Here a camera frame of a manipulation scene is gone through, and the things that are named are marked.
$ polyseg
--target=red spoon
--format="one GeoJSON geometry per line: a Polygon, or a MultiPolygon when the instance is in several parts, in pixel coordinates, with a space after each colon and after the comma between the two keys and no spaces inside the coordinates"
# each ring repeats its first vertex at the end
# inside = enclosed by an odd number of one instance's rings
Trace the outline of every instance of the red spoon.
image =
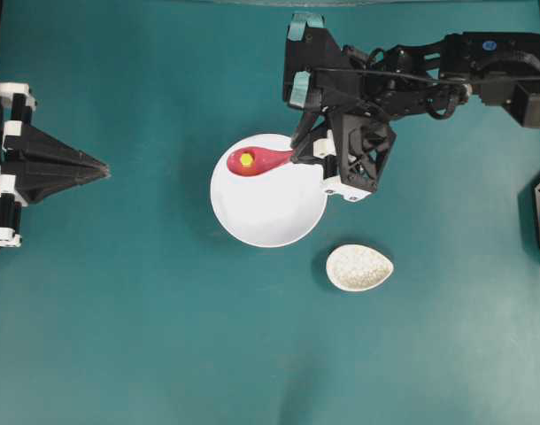
{"type": "Polygon", "coordinates": [[[227,168],[233,174],[252,177],[289,163],[294,151],[273,151],[249,146],[237,149],[227,159],[227,168]]]}

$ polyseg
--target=white bracket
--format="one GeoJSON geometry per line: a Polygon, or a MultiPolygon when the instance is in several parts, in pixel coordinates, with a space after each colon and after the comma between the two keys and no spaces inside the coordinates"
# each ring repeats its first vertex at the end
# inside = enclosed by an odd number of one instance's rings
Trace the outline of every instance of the white bracket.
{"type": "Polygon", "coordinates": [[[26,106],[32,108],[32,111],[36,110],[37,102],[30,93],[30,86],[23,82],[0,82],[0,97],[4,108],[12,108],[12,98],[15,94],[26,96],[26,106]]]}
{"type": "Polygon", "coordinates": [[[6,142],[6,136],[15,135],[20,137],[22,135],[22,121],[6,121],[3,129],[3,151],[6,151],[4,146],[6,142]]]}
{"type": "Polygon", "coordinates": [[[328,155],[336,155],[335,142],[333,141],[333,132],[327,130],[327,138],[317,139],[313,142],[313,156],[324,159],[328,155]]]}
{"type": "Polygon", "coordinates": [[[28,206],[28,202],[16,191],[16,175],[0,174],[0,197],[3,193],[14,195],[14,200],[20,202],[22,206],[28,206]]]}
{"type": "Polygon", "coordinates": [[[372,193],[341,183],[341,177],[339,175],[325,179],[321,183],[321,188],[328,195],[339,194],[343,196],[345,201],[349,202],[358,202],[372,193]]]}
{"type": "Polygon", "coordinates": [[[14,232],[12,228],[0,228],[0,246],[4,248],[15,247],[22,245],[22,237],[14,232]]]}

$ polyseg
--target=yellow ball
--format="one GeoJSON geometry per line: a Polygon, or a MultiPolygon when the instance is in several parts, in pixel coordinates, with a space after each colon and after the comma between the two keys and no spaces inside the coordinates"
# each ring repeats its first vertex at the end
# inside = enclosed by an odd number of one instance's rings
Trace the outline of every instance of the yellow ball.
{"type": "Polygon", "coordinates": [[[241,164],[243,166],[252,166],[252,163],[254,162],[254,157],[250,153],[244,153],[241,155],[241,164]]]}

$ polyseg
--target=white clamp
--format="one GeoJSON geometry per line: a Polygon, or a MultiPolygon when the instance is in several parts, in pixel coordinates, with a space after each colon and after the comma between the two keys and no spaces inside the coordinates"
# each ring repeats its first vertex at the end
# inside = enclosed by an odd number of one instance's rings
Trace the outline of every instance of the white clamp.
{"type": "Polygon", "coordinates": [[[327,138],[317,139],[313,142],[313,156],[324,159],[328,155],[336,155],[333,132],[327,130],[327,138]]]}
{"type": "Polygon", "coordinates": [[[30,93],[30,86],[22,82],[0,82],[0,97],[3,107],[12,108],[12,98],[14,95],[24,95],[26,97],[26,106],[36,110],[36,99],[30,93]]]}
{"type": "Polygon", "coordinates": [[[321,182],[321,188],[328,195],[339,194],[343,196],[345,201],[349,202],[360,201],[372,193],[341,183],[341,177],[339,175],[325,179],[321,182]]]}
{"type": "Polygon", "coordinates": [[[6,151],[4,143],[6,142],[6,136],[15,135],[20,137],[22,135],[22,121],[6,121],[3,129],[3,151],[6,151]]]}
{"type": "MultiPolygon", "coordinates": [[[[324,159],[328,155],[336,155],[335,141],[333,139],[333,132],[331,130],[327,130],[327,138],[318,139],[313,142],[314,157],[324,159]]],[[[349,202],[360,201],[371,193],[366,190],[353,188],[352,186],[341,183],[341,177],[338,175],[329,177],[321,182],[321,188],[328,195],[339,194],[343,196],[345,201],[349,202]]]]}
{"type": "Polygon", "coordinates": [[[22,237],[12,228],[0,228],[0,246],[4,248],[19,248],[22,245],[22,237]]]}

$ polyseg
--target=white plate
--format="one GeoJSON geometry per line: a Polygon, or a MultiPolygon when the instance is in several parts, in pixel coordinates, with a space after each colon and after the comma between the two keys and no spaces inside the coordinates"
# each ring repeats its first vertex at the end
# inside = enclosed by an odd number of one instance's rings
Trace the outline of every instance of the white plate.
{"type": "Polygon", "coordinates": [[[259,146],[289,150],[285,135],[254,135],[235,143],[220,158],[211,178],[211,204],[220,224],[240,241],[262,248],[294,243],[319,222],[327,195],[323,168],[286,164],[252,177],[232,174],[227,158],[236,149],[259,146]]]}
{"type": "Polygon", "coordinates": [[[339,289],[358,292],[371,290],[390,277],[392,262],[364,245],[342,245],[327,259],[327,276],[339,289]]]}

